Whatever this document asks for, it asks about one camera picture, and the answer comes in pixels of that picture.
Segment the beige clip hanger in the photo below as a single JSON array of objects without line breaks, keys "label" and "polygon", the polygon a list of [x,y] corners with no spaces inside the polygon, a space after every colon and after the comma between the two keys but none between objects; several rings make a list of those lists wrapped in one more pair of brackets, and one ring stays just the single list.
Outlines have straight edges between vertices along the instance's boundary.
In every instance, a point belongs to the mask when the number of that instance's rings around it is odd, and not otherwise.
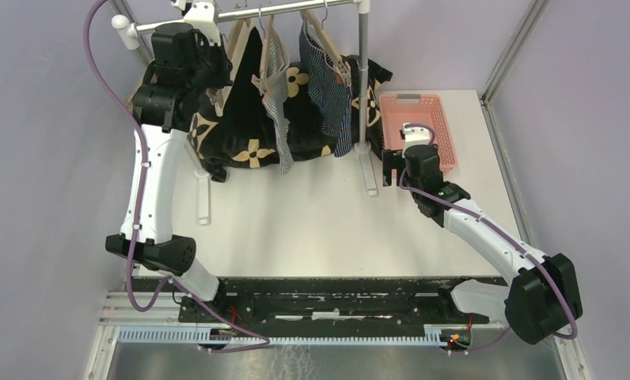
[{"label": "beige clip hanger", "polygon": [[207,96],[210,98],[210,102],[217,117],[223,116],[224,107],[230,95],[230,91],[239,79],[238,71],[242,58],[245,54],[250,32],[254,28],[255,24],[251,19],[244,19],[235,21],[232,29],[230,30],[230,34],[226,40],[226,57],[232,63],[232,70],[230,71],[232,84],[224,87],[223,89],[209,89],[207,91]]}]

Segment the black underwear cream waistband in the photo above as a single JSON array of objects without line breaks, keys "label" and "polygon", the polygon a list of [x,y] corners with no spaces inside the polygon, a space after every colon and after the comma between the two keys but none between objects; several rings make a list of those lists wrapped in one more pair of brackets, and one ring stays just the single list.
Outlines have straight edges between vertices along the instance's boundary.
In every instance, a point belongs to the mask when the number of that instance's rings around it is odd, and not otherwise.
[{"label": "black underwear cream waistband", "polygon": [[222,115],[204,108],[196,115],[192,142],[213,181],[226,182],[228,168],[259,169],[279,163],[273,120],[252,83],[259,75],[262,49],[258,30],[251,28]]}]

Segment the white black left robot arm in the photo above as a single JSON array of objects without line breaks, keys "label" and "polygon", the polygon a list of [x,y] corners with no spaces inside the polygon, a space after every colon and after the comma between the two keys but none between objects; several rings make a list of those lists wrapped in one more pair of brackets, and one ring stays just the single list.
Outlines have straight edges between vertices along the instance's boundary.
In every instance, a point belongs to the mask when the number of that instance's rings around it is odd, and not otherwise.
[{"label": "white black left robot arm", "polygon": [[151,36],[154,60],[132,97],[136,156],[126,217],[118,234],[105,239],[108,252],[127,262],[172,276],[200,298],[198,311],[221,321],[228,300],[220,281],[195,258],[192,237],[173,233],[177,168],[188,145],[199,98],[230,83],[231,63],[223,48],[184,22],[159,25]]}]

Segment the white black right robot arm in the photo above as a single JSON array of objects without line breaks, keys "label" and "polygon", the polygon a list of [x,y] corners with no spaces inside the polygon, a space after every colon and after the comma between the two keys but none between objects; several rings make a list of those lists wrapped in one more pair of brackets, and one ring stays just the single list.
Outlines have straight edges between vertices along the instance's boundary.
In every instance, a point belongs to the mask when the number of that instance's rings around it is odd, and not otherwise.
[{"label": "white black right robot arm", "polygon": [[435,144],[383,150],[383,184],[410,193],[419,212],[472,247],[503,285],[459,279],[436,302],[447,322],[478,314],[505,324],[527,344],[574,340],[583,304],[573,262],[545,254],[503,229],[461,186],[444,180]]}]

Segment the beige hanger with striped underwear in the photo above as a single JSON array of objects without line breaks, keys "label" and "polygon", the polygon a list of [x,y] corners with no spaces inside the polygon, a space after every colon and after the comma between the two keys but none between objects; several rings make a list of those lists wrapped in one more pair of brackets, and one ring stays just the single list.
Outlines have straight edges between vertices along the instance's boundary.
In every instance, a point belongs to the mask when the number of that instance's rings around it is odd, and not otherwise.
[{"label": "beige hanger with striped underwear", "polygon": [[268,15],[262,7],[258,10],[258,22],[263,33],[259,76],[252,77],[252,83],[262,96],[273,92],[275,83],[283,72],[285,59],[283,46],[274,28],[274,15]]}]

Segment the grey white striped underwear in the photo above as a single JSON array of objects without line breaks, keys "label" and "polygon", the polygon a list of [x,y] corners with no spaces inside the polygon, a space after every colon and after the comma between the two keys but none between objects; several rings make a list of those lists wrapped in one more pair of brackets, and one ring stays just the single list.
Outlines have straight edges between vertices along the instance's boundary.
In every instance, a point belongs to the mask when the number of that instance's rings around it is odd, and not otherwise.
[{"label": "grey white striped underwear", "polygon": [[273,92],[262,96],[262,104],[268,117],[272,120],[275,132],[276,151],[279,155],[279,165],[282,175],[290,172],[294,165],[294,159],[288,144],[289,120],[285,117],[284,103],[288,98],[287,69],[289,68],[289,55],[283,47],[285,66],[283,72],[275,83]]}]

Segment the beige hanger with navy underwear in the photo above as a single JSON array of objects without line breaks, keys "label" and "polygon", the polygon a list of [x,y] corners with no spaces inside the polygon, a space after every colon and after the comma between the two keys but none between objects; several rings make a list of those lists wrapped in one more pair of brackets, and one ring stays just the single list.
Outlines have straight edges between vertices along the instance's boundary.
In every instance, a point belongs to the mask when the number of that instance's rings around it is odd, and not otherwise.
[{"label": "beige hanger with navy underwear", "polygon": [[311,34],[316,37],[320,49],[326,54],[325,62],[337,74],[339,82],[350,85],[351,69],[325,30],[324,23],[328,19],[328,2],[323,1],[323,4],[325,15],[322,19],[319,19],[311,9],[301,11],[302,20],[306,23],[306,34],[311,30]]}]

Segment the navy striped underwear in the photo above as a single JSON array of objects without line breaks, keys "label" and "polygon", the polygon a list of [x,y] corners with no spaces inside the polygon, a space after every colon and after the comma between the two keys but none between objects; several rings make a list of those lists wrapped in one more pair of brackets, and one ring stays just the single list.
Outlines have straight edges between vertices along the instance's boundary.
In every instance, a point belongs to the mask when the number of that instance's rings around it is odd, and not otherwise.
[{"label": "navy striped underwear", "polygon": [[352,80],[350,85],[339,82],[337,74],[325,62],[326,54],[320,49],[311,30],[306,34],[306,23],[298,37],[300,59],[309,75],[308,95],[317,106],[321,116],[321,132],[336,140],[332,148],[335,157],[351,152],[353,138],[351,130]]}]

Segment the pink plastic basket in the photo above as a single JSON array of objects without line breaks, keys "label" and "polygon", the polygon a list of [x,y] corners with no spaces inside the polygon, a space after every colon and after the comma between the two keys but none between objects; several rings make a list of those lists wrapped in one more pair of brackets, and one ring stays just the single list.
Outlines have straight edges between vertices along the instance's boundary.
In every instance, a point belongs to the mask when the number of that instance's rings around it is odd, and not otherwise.
[{"label": "pink plastic basket", "polygon": [[400,129],[405,124],[425,124],[435,130],[440,169],[447,175],[457,166],[452,136],[440,96],[433,93],[381,93],[378,96],[384,148],[398,150],[404,140]]}]

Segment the black floral blanket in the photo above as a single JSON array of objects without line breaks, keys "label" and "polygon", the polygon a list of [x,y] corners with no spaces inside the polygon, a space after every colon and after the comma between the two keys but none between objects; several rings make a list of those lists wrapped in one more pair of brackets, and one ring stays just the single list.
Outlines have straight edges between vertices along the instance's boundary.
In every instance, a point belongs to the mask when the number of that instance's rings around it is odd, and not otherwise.
[{"label": "black floral blanket", "polygon": [[[321,132],[322,116],[307,93],[309,75],[303,65],[299,62],[290,64],[287,70],[287,79],[290,96],[284,109],[285,117],[289,120],[288,143],[294,160],[297,162],[308,161],[332,154],[336,140]],[[206,105],[202,105],[200,108],[213,109]],[[188,136],[195,152],[195,144],[192,142],[191,134],[196,125],[198,113],[199,111],[194,115]]]}]

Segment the silver white clothes rack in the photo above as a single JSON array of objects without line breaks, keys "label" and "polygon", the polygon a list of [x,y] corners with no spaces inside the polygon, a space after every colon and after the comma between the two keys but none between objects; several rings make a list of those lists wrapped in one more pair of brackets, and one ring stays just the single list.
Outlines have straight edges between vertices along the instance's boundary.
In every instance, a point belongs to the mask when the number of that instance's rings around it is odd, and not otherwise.
[{"label": "silver white clothes rack", "polygon": [[[346,1],[327,1],[328,6],[346,5]],[[371,163],[370,144],[367,142],[366,129],[368,126],[367,120],[367,96],[368,89],[368,71],[369,71],[369,59],[368,59],[368,13],[370,12],[369,1],[355,1],[359,13],[359,58],[358,58],[358,73],[359,73],[359,141],[355,144],[354,152],[358,155],[359,164],[361,166],[361,173],[363,182],[365,185],[366,193],[369,196],[376,196],[378,194],[378,186],[374,177],[373,166]],[[292,2],[275,6],[260,6],[258,8],[239,8],[229,12],[221,12],[218,6],[215,4],[218,11],[217,25],[236,20],[244,20],[257,18],[258,10],[262,7],[262,10],[266,10],[268,15],[276,15],[281,13],[291,13],[302,10],[311,10],[324,8],[323,1],[300,1]],[[112,17],[112,27],[119,33],[121,40],[129,50],[135,50],[141,47],[140,36],[153,32],[160,22],[138,25],[133,22],[131,17],[127,17],[125,13],[128,11],[128,7],[125,1],[120,2],[120,10],[117,15]],[[182,17],[178,19],[179,22],[184,22]],[[195,167],[194,175],[198,181],[197,188],[197,200],[199,201],[197,206],[197,220],[201,225],[206,225],[211,222],[211,183],[212,176],[207,172],[200,159],[197,158],[192,146],[186,145],[185,150]]]}]

